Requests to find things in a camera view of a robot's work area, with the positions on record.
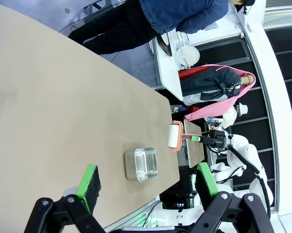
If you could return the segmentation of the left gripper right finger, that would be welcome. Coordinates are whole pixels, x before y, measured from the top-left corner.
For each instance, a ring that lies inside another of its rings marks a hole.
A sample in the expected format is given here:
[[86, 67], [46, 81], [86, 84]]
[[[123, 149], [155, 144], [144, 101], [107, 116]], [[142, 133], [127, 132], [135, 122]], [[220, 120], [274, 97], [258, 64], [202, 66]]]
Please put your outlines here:
[[219, 226], [223, 222], [232, 223], [238, 233], [274, 232], [261, 198], [254, 193], [238, 198], [219, 191], [207, 163], [198, 164], [195, 187], [204, 212], [190, 233], [221, 233]]

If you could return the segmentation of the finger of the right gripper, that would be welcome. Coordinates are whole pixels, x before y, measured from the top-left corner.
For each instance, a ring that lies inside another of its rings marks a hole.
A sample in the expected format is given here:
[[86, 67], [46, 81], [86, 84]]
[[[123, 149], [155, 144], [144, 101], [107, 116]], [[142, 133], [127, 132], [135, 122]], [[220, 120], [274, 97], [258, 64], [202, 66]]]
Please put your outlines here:
[[210, 137], [209, 136], [202, 136], [202, 135], [192, 135], [190, 140], [193, 142], [203, 143], [205, 145], [210, 145]]

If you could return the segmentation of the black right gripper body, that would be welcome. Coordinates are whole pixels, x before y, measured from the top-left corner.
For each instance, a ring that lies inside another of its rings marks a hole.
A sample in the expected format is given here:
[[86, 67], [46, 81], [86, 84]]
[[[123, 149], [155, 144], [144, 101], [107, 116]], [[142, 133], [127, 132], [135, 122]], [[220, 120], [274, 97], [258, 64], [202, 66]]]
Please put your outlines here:
[[219, 130], [210, 130], [208, 134], [211, 138], [209, 144], [212, 148], [224, 149], [225, 148], [225, 132]]

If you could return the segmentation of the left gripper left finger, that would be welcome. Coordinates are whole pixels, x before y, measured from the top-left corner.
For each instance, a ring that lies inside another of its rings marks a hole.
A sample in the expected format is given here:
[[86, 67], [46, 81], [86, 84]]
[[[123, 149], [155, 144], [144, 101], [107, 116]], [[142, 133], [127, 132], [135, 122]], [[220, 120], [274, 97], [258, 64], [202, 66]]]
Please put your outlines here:
[[58, 201], [38, 199], [25, 227], [26, 233], [61, 233], [73, 225], [80, 233], [103, 233], [103, 227], [93, 216], [101, 182], [97, 165], [88, 165], [74, 194]]

